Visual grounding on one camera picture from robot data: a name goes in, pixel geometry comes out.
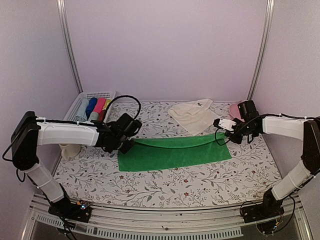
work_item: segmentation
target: plastic basket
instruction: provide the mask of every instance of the plastic basket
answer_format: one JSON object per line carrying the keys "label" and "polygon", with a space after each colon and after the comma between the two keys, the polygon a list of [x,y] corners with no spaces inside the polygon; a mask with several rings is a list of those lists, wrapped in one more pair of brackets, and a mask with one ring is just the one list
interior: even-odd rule
{"label": "plastic basket", "polygon": [[[76,99],[72,103],[71,107],[69,108],[69,110],[66,113],[63,120],[68,120],[68,121],[75,121],[76,120],[76,115],[77,115],[78,109],[81,105],[82,99],[88,99],[88,100],[90,100],[91,98],[114,99],[115,96],[116,96],[115,91],[82,92],[76,97]],[[108,119],[108,116],[111,112],[111,109],[112,109],[112,105],[110,106],[108,113],[105,116],[104,121],[106,121]]]}

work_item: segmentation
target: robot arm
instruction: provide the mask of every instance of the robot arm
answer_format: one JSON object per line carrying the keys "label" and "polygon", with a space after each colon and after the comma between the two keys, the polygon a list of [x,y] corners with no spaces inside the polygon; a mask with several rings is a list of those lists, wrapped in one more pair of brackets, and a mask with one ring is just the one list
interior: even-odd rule
{"label": "robot arm", "polygon": [[283,200],[301,189],[320,171],[320,118],[289,118],[283,115],[259,115],[253,101],[238,105],[244,119],[216,119],[214,126],[226,130],[229,141],[240,144],[243,136],[248,143],[259,134],[276,134],[303,141],[303,153],[298,164],[274,187],[263,195],[263,201],[256,206],[241,208],[246,223],[283,214]]}
{"label": "robot arm", "polygon": [[136,135],[141,126],[139,120],[126,113],[114,122],[82,123],[46,120],[28,111],[11,136],[12,163],[43,191],[53,208],[49,210],[50,213],[88,222],[91,208],[71,203],[63,187],[38,159],[37,146],[79,144],[101,147],[109,153],[119,150],[125,154],[134,145],[130,137]]}

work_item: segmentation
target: green cloth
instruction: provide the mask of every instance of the green cloth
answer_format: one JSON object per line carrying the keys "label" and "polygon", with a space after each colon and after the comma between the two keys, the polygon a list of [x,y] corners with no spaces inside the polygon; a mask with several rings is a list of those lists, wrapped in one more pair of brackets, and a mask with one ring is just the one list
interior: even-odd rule
{"label": "green cloth", "polygon": [[[224,134],[216,139],[223,142]],[[231,158],[226,145],[215,135],[135,139],[126,154],[119,151],[119,170],[140,172],[214,163]]]}

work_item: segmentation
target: pink rolled towel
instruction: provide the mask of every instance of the pink rolled towel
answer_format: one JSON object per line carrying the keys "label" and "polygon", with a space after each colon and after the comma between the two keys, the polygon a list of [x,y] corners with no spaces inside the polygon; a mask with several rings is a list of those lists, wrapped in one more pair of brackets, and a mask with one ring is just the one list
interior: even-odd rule
{"label": "pink rolled towel", "polygon": [[106,99],[104,97],[99,98],[93,111],[99,114],[102,111],[102,108],[104,107],[105,103]]}

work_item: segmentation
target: white cup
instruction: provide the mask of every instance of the white cup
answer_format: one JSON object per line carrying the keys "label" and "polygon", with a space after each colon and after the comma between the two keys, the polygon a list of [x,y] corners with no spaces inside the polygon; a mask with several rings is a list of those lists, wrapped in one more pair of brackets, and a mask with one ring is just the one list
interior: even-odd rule
{"label": "white cup", "polygon": [[68,161],[80,153],[81,147],[78,144],[59,144],[61,148],[61,156],[64,160]]}

